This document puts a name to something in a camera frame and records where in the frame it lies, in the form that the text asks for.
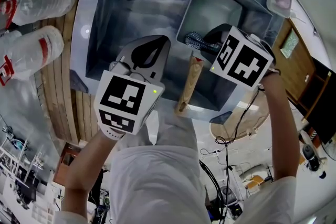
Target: white shirt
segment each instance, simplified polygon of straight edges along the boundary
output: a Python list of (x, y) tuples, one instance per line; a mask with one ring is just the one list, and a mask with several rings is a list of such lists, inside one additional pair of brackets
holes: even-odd
[[(195, 150), (180, 146), (138, 146), (114, 155), (110, 210), (113, 223), (210, 223)], [(251, 196), (242, 223), (292, 223), (296, 179), (287, 177)], [(84, 224), (84, 217), (58, 212), (55, 224)]]

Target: wooden handle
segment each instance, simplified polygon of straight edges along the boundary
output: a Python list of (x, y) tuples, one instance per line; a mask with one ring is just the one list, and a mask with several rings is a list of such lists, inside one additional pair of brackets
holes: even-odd
[(189, 104), (190, 98), (193, 95), (196, 83), (202, 72), (204, 62), (194, 56), (191, 57), (189, 62), (189, 72), (187, 81), (184, 85), (184, 89), (180, 100), (178, 101), (177, 107), (175, 109), (176, 114), (182, 114), (187, 105)]

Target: wire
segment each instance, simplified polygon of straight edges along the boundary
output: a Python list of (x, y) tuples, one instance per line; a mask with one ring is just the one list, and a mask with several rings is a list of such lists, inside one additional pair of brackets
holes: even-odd
[(255, 96), (252, 98), (250, 104), (247, 106), (247, 108), (244, 110), (244, 112), (243, 112), (242, 115), (240, 116), (240, 119), (239, 119), (239, 121), (238, 121), (238, 123), (237, 123), (237, 125), (236, 125), (236, 128), (235, 128), (235, 136), (234, 136), (234, 138), (233, 138), (232, 140), (226, 142), (225, 139), (224, 139), (223, 137), (218, 136), (218, 137), (216, 137), (216, 139), (215, 139), (215, 142), (216, 142), (217, 144), (219, 144), (219, 145), (224, 145), (224, 144), (229, 145), (229, 144), (231, 144), (231, 143), (234, 142), (234, 140), (235, 140), (236, 137), (237, 137), (238, 127), (239, 127), (239, 125), (240, 125), (240, 123), (241, 123), (241, 120), (242, 120), (243, 117), (245, 116), (246, 112), (250, 109), (250, 107), (252, 106), (252, 104), (254, 103), (254, 101), (256, 100), (256, 98), (258, 97), (259, 91), (260, 91), (260, 90), (259, 90), (259, 88), (258, 88), (258, 91), (257, 91), (257, 93), (255, 94)]
[[(267, 118), (267, 117), (268, 117), (268, 115), (266, 115), (266, 116), (260, 116), (260, 117), (257, 119), (257, 122), (253, 125), (253, 128), (255, 128), (255, 127), (258, 125), (258, 122), (259, 122), (260, 119), (262, 119), (262, 118)], [(246, 133), (246, 130), (240, 132), (240, 133), (238, 134), (238, 136), (240, 136), (240, 135), (243, 134), (243, 133)]]
[(213, 152), (209, 152), (206, 148), (201, 148), (201, 150), (199, 151), (202, 155), (206, 156), (206, 155), (211, 155), (211, 154), (216, 154), (217, 157), (217, 162), (221, 165), (226, 165), (224, 163), (221, 163), (218, 157), (217, 152), (221, 152), (221, 151), (213, 151)]
[(93, 196), (92, 196), (92, 190), (90, 191), (90, 196), (91, 196), (91, 198), (92, 198), (92, 200), (94, 201), (94, 203), (95, 203), (95, 205), (96, 205), (96, 208), (98, 209), (98, 205), (97, 205), (97, 203), (96, 203), (96, 200), (93, 198)]
[(244, 200), (243, 195), (242, 195), (242, 192), (240, 191), (240, 187), (238, 186), (238, 182), (237, 182), (237, 180), (236, 180), (235, 173), (232, 172), (232, 174), (233, 174), (233, 178), (235, 179), (235, 182), (236, 182), (236, 184), (237, 184), (237, 187), (238, 187), (238, 190), (239, 190), (241, 199)]
[(271, 176), (271, 178), (272, 178), (272, 182), (274, 182), (274, 178), (273, 178), (273, 175), (272, 175), (272, 173), (271, 173), (271, 170), (269, 169), (269, 166), (267, 165), (267, 169), (268, 169), (268, 171), (269, 171), (269, 175)]
[[(244, 112), (242, 113), (242, 115), (240, 116), (240, 119), (236, 125), (236, 128), (235, 128), (235, 136), (233, 139), (229, 140), (228, 142), (222, 137), (222, 136), (218, 136), (216, 137), (215, 139), (215, 142), (219, 145), (224, 145), (224, 148), (222, 150), (225, 149), (225, 162), (226, 162), (226, 179), (227, 179), (227, 183), (226, 183), (226, 197), (225, 197), (225, 203), (227, 203), (227, 198), (228, 198), (228, 190), (229, 190), (229, 187), (230, 187), (230, 175), (229, 175), (229, 165), (228, 165), (228, 145), (233, 143), (237, 137), (237, 133), (238, 133), (238, 128), (239, 128), (239, 125), (241, 123), (241, 120), (243, 119), (244, 115), (246, 114), (246, 112), (250, 109), (250, 107), (252, 106), (253, 102), (256, 100), (256, 98), (258, 97), (258, 94), (259, 94), (259, 91), (261, 91), (260, 88), (258, 88), (257, 90), (257, 93), (254, 95), (254, 97), (252, 98), (250, 104), (247, 106), (247, 108), (244, 110)], [(202, 148), (200, 151), (199, 151), (202, 155), (208, 155), (208, 154), (216, 154), (217, 158), (218, 158), (218, 163), (219, 162), (219, 157), (217, 155), (217, 152), (218, 151), (213, 151), (213, 152), (209, 152), (207, 149), (205, 148)], [(215, 185), (215, 188), (217, 190), (217, 197), (216, 197), (216, 202), (217, 203), (220, 203), (220, 216), (221, 216), (221, 220), (219, 220), (219, 224), (224, 224), (225, 223), (225, 219), (226, 219), (226, 216), (227, 216), (227, 210), (228, 210), (228, 206), (226, 205), (226, 209), (225, 209), (225, 214), (224, 214), (224, 217), (223, 217), (223, 212), (224, 212), (224, 200), (223, 200), (223, 194), (222, 194), (222, 191), (218, 185), (218, 182), (217, 180), (215, 179), (214, 175), (211, 173), (211, 171), (209, 170), (209, 168), (201, 161), (199, 160), (199, 164), (201, 166), (201, 168), (204, 170), (204, 172), (209, 176), (209, 178), (211, 179), (211, 181), (213, 182), (213, 184)]]
[(217, 180), (215, 179), (214, 175), (211, 173), (210, 169), (201, 160), (199, 160), (199, 165), (201, 166), (203, 171), (208, 175), (208, 177), (210, 178), (210, 180), (212, 181), (212, 183), (214, 184), (214, 186), (217, 190), (216, 204), (221, 209), (219, 213), (220, 213), (220, 216), (222, 217), (223, 216), (223, 211), (224, 211), (224, 200), (223, 200), (223, 194), (222, 194), (222, 191), (220, 189), (220, 186), (219, 186)]
[(4, 119), (4, 117), (2, 117), (2, 115), (1, 115), (1, 114), (0, 114), (0, 117), (1, 117), (1, 119), (4, 121), (4, 123), (5, 123), (6, 127), (8, 127), (8, 124), (5, 122), (5, 119)]
[(251, 163), (246, 163), (246, 162), (245, 162), (245, 163), (239, 163), (239, 164), (238, 164), (238, 165), (240, 166), (240, 169), (241, 169), (242, 173), (243, 173), (243, 176), (245, 177), (245, 174), (244, 174), (244, 171), (243, 171), (243, 168), (242, 168), (241, 164), (248, 164), (249, 167), (250, 167), (249, 170), (251, 170), (251, 169), (252, 169), (252, 167), (251, 167)]

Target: sink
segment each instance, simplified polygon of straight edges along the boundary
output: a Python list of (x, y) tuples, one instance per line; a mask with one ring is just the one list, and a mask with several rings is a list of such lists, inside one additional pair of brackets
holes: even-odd
[[(191, 0), (79, 0), (71, 47), (71, 87), (95, 94), (109, 64), (129, 42), (149, 35), (165, 35), (171, 49), (161, 82), (165, 92), (157, 108), (176, 106), (187, 78), (192, 49), (177, 39)], [(235, 0), (243, 7), (236, 26), (261, 38), (277, 35), (274, 15), (263, 0)], [(190, 100), (187, 116), (211, 120), (232, 111), (245, 89), (204, 68)]]

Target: black cable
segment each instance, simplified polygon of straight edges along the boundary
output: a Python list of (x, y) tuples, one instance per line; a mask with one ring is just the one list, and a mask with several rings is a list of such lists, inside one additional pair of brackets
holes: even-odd
[[(236, 128), (235, 128), (235, 136), (232, 140), (230, 141), (226, 141), (222, 136), (218, 136), (216, 137), (215, 139), (215, 142), (219, 145), (224, 145), (224, 148), (222, 150), (225, 149), (226, 151), (226, 154), (225, 154), (225, 161), (226, 161), (226, 179), (227, 179), (227, 183), (226, 183), (226, 199), (225, 199), (225, 203), (227, 203), (227, 198), (228, 198), (228, 190), (229, 190), (229, 186), (230, 186), (230, 175), (229, 175), (229, 165), (228, 165), (228, 145), (233, 143), (237, 137), (237, 132), (238, 132), (238, 128), (239, 128), (239, 125), (241, 123), (241, 120), (243, 119), (244, 115), (246, 114), (246, 112), (250, 109), (250, 107), (252, 106), (252, 104), (254, 103), (254, 101), (256, 100), (256, 98), (258, 97), (258, 94), (259, 94), (259, 91), (262, 91), (262, 89), (258, 88), (258, 91), (257, 93), (255, 94), (255, 96), (252, 98), (250, 104), (247, 106), (247, 108), (244, 110), (244, 112), (242, 113), (237, 125), (236, 125)], [(201, 151), (202, 150), (206, 150), (207, 153), (206, 154), (203, 154)], [(213, 151), (213, 152), (209, 152), (207, 149), (205, 148), (202, 148), (199, 152), (202, 154), (202, 155), (208, 155), (208, 154), (213, 154), (213, 153), (217, 153), (217, 152), (221, 152), (222, 150), (220, 151)], [(223, 212), (224, 212), (224, 200), (223, 200), (223, 194), (222, 194), (222, 191), (219, 187), (219, 184), (217, 182), (217, 180), (215, 179), (214, 175), (211, 173), (211, 171), (209, 170), (209, 168), (201, 161), (199, 160), (199, 164), (201, 166), (201, 168), (204, 170), (204, 172), (209, 176), (209, 178), (211, 179), (211, 181), (213, 182), (213, 184), (215, 185), (215, 188), (217, 190), (217, 197), (216, 197), (216, 202), (220, 202), (221, 203), (221, 211), (220, 211), (220, 216), (221, 216), (221, 220), (219, 220), (219, 224), (224, 224), (225, 223), (225, 219), (226, 219), (226, 215), (227, 215), (227, 209), (228, 209), (228, 206), (226, 204), (226, 209), (225, 209), (225, 214), (224, 214), (224, 217), (223, 217)]]
[(200, 152), (202, 155), (204, 155), (204, 156), (206, 156), (206, 155), (210, 155), (210, 154), (216, 154), (216, 156), (217, 156), (217, 162), (218, 162), (220, 165), (225, 165), (224, 163), (221, 163), (221, 162), (220, 162), (219, 157), (218, 157), (218, 154), (217, 154), (217, 153), (219, 153), (219, 152), (221, 152), (221, 151), (212, 151), (212, 152), (209, 152), (206, 148), (201, 148), (199, 152)]
[(222, 194), (222, 191), (220, 189), (220, 186), (219, 186), (217, 180), (215, 179), (214, 175), (211, 173), (210, 169), (201, 160), (199, 160), (199, 165), (201, 166), (203, 171), (208, 175), (208, 177), (210, 178), (210, 180), (214, 184), (215, 189), (217, 190), (216, 203), (217, 203), (218, 207), (221, 209), (220, 210), (220, 216), (222, 217), (223, 212), (224, 212), (224, 200), (223, 200), (223, 194)]
[(268, 171), (269, 171), (269, 174), (270, 174), (270, 176), (271, 176), (271, 178), (272, 178), (272, 182), (274, 182), (273, 175), (272, 175), (272, 173), (271, 173), (271, 170), (269, 169), (269, 166), (268, 166), (268, 165), (267, 165), (267, 169), (268, 169)]

